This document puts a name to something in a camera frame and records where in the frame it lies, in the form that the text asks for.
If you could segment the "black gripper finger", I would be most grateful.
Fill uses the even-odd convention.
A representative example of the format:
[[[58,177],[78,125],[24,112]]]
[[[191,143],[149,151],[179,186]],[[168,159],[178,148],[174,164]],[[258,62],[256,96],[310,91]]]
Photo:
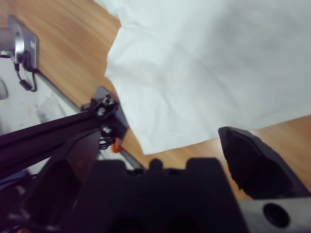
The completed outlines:
[[[68,139],[9,214],[11,231],[60,231],[97,159],[98,129]]]
[[[253,199],[309,197],[310,192],[282,157],[249,131],[218,129],[232,179]]]

